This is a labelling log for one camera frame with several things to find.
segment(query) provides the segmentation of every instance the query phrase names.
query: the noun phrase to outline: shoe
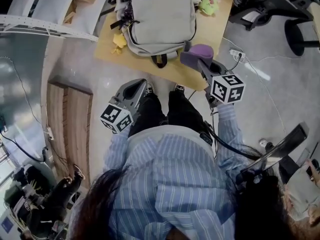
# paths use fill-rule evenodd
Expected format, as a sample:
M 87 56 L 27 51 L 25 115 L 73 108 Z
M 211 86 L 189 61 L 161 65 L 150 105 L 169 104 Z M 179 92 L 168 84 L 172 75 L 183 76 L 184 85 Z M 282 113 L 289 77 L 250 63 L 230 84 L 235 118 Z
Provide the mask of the shoe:
M 64 177 L 66 179 L 66 181 L 71 184 L 71 182 L 73 181 L 73 179 L 71 177 Z
M 78 175 L 80 178 L 82 178 L 83 181 L 86 179 L 86 176 L 83 174 L 79 166 L 74 164 L 73 169 L 74 169 L 74 175 Z
M 155 88 L 154 85 L 150 82 L 147 83 L 146 90 L 144 96 L 148 94 L 154 94 L 155 93 Z
M 259 140 L 259 145 L 264 149 L 266 148 L 267 144 L 268 144 L 268 141 L 265 138 L 262 138 Z
M 185 93 L 185 86 L 177 83 L 174 87 L 174 90 Z

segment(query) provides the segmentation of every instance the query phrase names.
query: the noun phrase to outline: green plush toy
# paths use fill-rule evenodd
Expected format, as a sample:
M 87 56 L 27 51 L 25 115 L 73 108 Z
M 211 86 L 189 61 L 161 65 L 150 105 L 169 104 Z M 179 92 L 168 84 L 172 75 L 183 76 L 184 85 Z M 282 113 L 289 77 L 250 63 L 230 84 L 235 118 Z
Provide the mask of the green plush toy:
M 205 14 L 212 16 L 219 11 L 219 0 L 202 0 L 199 8 Z

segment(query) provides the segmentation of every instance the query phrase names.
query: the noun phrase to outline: shelf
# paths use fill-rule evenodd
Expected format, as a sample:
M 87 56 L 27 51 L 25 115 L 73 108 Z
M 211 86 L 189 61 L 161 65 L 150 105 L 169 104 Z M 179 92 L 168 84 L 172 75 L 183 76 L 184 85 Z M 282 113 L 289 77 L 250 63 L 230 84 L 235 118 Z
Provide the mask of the shelf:
M 39 0 L 32 18 L 62 25 L 72 0 Z
M 28 16 L 35 0 L 13 0 L 7 14 Z
M 0 25 L 1 24 L 13 25 L 13 27 L 9 28 L 8 30 L 2 30 L 1 27 L 0 33 L 26 33 L 45 35 L 45 31 L 56 31 L 57 33 L 53 33 L 52 36 L 57 36 L 58 34 L 62 38 L 83 38 L 95 42 L 98 41 L 97 36 L 90 35 L 60 24 L 55 24 L 52 22 L 25 16 L 0 14 Z
M 106 1 L 95 0 L 93 4 L 77 2 L 76 13 L 71 24 L 64 24 L 64 26 L 92 35 Z

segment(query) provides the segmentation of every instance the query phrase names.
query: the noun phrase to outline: cuff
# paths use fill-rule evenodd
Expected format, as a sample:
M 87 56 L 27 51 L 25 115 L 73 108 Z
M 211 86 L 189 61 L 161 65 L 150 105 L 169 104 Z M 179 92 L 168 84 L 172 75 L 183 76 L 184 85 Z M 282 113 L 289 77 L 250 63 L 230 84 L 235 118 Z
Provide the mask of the cuff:
M 236 111 L 232 104 L 218 105 L 219 122 L 236 119 Z
M 115 134 L 116 136 L 128 138 L 130 133 L 131 125 L 125 128 L 122 132 Z

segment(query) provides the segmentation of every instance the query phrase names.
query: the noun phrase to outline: white cable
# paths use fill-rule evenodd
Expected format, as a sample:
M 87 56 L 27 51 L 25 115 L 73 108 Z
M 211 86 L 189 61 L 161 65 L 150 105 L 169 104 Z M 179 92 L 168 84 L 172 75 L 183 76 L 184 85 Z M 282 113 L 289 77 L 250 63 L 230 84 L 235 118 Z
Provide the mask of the white cable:
M 250 61 L 250 63 L 257 63 L 257 62 L 261 62 L 265 59 L 270 59 L 270 58 L 277 58 L 277 57 L 281 57 L 281 58 L 285 58 L 285 59 L 290 59 L 290 60 L 300 60 L 300 58 L 290 58 L 290 57 L 286 57 L 286 56 L 281 56 L 281 55 L 276 55 L 276 56 L 272 56 L 272 57 L 265 57 L 265 58 L 262 58 L 260 60 L 257 60 L 257 61 Z
M 47 102 L 45 103 L 46 128 L 49 128 Z
M 278 110 L 278 108 L 277 108 L 277 106 L 276 106 L 276 104 L 275 104 L 274 99 L 271 97 L 271 94 L 270 94 L 270 92 L 269 92 L 269 90 L 268 90 L 267 86 L 266 86 L 266 85 L 264 84 L 264 82 L 262 81 L 262 79 L 261 79 L 260 75 L 258 74 L 258 72 L 256 71 L 256 69 L 251 65 L 251 62 L 250 62 L 250 60 L 249 60 L 249 59 L 248 59 L 248 62 L 247 62 L 247 63 L 249 63 L 249 65 L 251 66 L 251 68 L 254 70 L 254 72 L 255 72 L 255 73 L 256 73 L 256 75 L 258 76 L 258 78 L 259 78 L 259 80 L 260 80 L 261 84 L 263 84 L 263 86 L 264 86 L 264 88 L 265 88 L 266 92 L 268 93 L 268 95 L 269 95 L 269 97 L 270 97 L 270 100 L 272 101 L 272 103 L 273 103 L 273 105 L 274 105 L 274 108 L 275 108 L 276 112 L 278 113 L 278 116 L 279 116 L 279 119 L 280 119 L 280 122 L 281 122 L 281 125 L 282 125 L 282 128 L 283 128 L 284 134 L 285 134 L 285 135 L 287 135 L 286 128 L 285 128 L 285 125 L 284 125 L 284 122 L 282 121 L 282 118 L 281 118 L 281 116 L 280 116 L 280 112 L 279 112 L 279 110 Z
M 244 50 L 243 50 L 240 46 L 236 45 L 235 43 L 233 43 L 232 41 L 230 41 L 229 39 L 227 39 L 227 38 L 225 38 L 225 37 L 223 37 L 223 39 L 227 40 L 228 42 L 230 42 L 231 44 L 233 44 L 235 47 L 239 48 L 239 49 L 244 53 Z M 265 58 L 263 58 L 263 59 L 261 59 L 261 60 L 258 60 L 258 61 L 250 61 L 249 58 L 246 56 L 247 62 L 239 62 L 239 63 L 240 63 L 240 64 L 247 64 L 247 63 L 248 63 L 248 64 L 250 65 L 250 67 L 254 70 L 254 72 L 255 72 L 255 74 L 257 75 L 257 77 L 259 78 L 261 84 L 264 86 L 266 92 L 268 93 L 268 95 L 269 95 L 269 97 L 270 97 L 270 100 L 272 101 L 273 106 L 274 106 L 276 112 L 278 113 L 278 116 L 279 116 L 279 119 L 280 119 L 280 122 L 281 122 L 281 125 L 282 125 L 282 128 L 283 128 L 284 134 L 287 135 L 286 128 L 285 128 L 285 124 L 284 124 L 284 122 L 283 122 L 283 120 L 282 120 L 282 118 L 281 118 L 280 112 L 279 112 L 279 110 L 278 110 L 278 108 L 277 108 L 277 106 L 276 106 L 276 103 L 275 103 L 274 99 L 271 97 L 271 94 L 270 94 L 270 92 L 269 92 L 269 89 L 268 89 L 267 86 L 264 84 L 264 82 L 262 81 L 260 75 L 258 74 L 258 72 L 256 71 L 256 69 L 255 69 L 255 68 L 252 66 L 252 64 L 251 64 L 251 63 L 261 62 L 261 61 L 263 61 L 263 60 L 265 60 L 265 59 L 268 59 L 268 58 L 276 58 L 276 57 L 282 57 L 282 58 L 291 59 L 291 60 L 300 59 L 300 58 L 290 58 L 290 57 L 285 57 L 285 56 L 277 55 L 277 56 L 274 56 L 274 57 L 265 57 Z

